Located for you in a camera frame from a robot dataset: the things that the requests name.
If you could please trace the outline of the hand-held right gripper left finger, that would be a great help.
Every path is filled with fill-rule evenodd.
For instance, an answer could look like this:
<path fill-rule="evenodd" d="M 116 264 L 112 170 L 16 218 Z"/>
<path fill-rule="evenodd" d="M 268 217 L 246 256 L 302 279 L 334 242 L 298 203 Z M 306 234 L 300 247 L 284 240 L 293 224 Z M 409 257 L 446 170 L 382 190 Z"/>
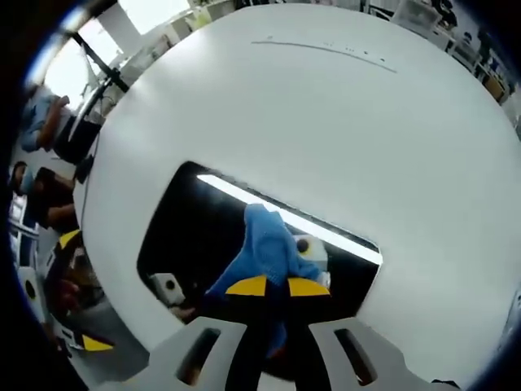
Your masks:
<path fill-rule="evenodd" d="M 227 289 L 218 316 L 200 316 L 158 345 L 147 366 L 98 390 L 255 390 L 269 344 L 264 275 Z"/>

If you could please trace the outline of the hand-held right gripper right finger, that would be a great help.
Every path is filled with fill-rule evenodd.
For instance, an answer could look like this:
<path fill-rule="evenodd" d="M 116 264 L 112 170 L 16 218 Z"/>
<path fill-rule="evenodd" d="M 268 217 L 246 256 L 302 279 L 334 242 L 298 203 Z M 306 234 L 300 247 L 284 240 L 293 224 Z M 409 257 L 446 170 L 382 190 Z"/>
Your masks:
<path fill-rule="evenodd" d="M 403 353 L 355 318 L 337 317 L 327 288 L 287 280 L 287 349 L 298 390 L 433 390 Z"/>

